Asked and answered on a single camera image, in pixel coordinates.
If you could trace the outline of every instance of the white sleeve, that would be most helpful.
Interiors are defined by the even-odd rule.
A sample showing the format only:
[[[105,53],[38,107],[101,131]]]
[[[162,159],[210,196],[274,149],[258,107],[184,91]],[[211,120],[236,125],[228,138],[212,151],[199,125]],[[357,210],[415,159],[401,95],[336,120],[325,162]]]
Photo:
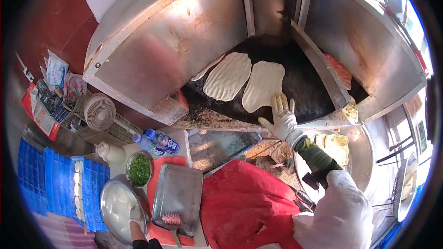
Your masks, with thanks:
[[[332,170],[326,176],[328,189],[315,212],[294,215],[294,238],[303,249],[369,248],[372,236],[372,206],[351,175]]]

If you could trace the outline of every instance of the metal rack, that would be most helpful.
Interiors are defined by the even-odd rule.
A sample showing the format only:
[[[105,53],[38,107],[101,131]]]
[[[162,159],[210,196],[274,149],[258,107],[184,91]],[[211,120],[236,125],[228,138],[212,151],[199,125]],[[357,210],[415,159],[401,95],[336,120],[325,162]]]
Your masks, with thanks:
[[[409,208],[411,207],[411,203],[414,200],[415,192],[417,189],[417,187],[415,186],[413,195],[408,197],[402,202],[401,194],[403,192],[404,177],[406,175],[406,171],[410,167],[412,167],[414,163],[417,163],[417,161],[418,161],[417,156],[414,153],[412,153],[407,159],[401,161],[402,164],[397,172],[394,186],[392,188],[392,195],[391,198],[389,198],[391,202],[386,204],[374,205],[372,206],[374,209],[390,210],[391,208],[377,208],[377,207],[391,206],[394,215],[388,215],[386,217],[395,217],[398,222],[402,222],[404,220],[407,213],[409,212]]]

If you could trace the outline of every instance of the bottle cap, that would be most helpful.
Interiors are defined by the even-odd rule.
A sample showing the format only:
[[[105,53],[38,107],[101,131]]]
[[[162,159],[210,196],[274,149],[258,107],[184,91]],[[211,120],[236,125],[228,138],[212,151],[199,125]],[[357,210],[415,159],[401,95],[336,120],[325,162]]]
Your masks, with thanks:
[[[134,135],[132,135],[132,141],[139,143],[141,141],[141,135],[139,133],[134,133]]]
[[[105,161],[107,161],[107,157],[109,155],[109,144],[102,141],[97,147],[97,153],[100,157],[102,157]]]
[[[148,129],[146,130],[146,133],[144,133],[146,135],[146,137],[150,140],[153,140],[154,137],[156,136],[156,132],[153,129]]]

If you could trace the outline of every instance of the plastic bag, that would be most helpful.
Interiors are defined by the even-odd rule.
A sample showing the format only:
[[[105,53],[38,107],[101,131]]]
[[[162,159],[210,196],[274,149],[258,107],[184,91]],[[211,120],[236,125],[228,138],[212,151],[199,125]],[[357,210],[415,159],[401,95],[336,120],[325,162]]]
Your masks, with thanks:
[[[83,75],[67,73],[65,85],[63,86],[63,97],[86,95],[86,82],[82,79]]]
[[[44,69],[42,66],[40,66],[40,70],[42,71],[42,74],[43,74],[43,82],[45,82],[45,84],[48,86],[48,89],[51,91],[51,92],[55,92],[55,86],[54,85],[49,85],[48,84],[48,76],[47,76],[47,72],[46,72],[46,69]]]
[[[64,86],[69,64],[48,49],[47,84]]]

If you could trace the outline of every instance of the gloved hand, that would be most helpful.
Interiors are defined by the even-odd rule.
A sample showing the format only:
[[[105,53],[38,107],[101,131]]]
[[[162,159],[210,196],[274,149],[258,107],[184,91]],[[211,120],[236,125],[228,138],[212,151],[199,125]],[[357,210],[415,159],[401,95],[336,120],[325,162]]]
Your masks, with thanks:
[[[129,213],[129,223],[131,223],[131,221],[135,221],[141,229],[141,212],[140,212],[140,206],[139,205],[134,205]]]
[[[272,118],[274,125],[265,118],[258,118],[258,122],[268,129],[274,136],[294,148],[297,142],[304,136],[302,130],[297,128],[297,120],[294,115],[295,102],[290,100],[287,105],[287,98],[284,94],[271,97]]]

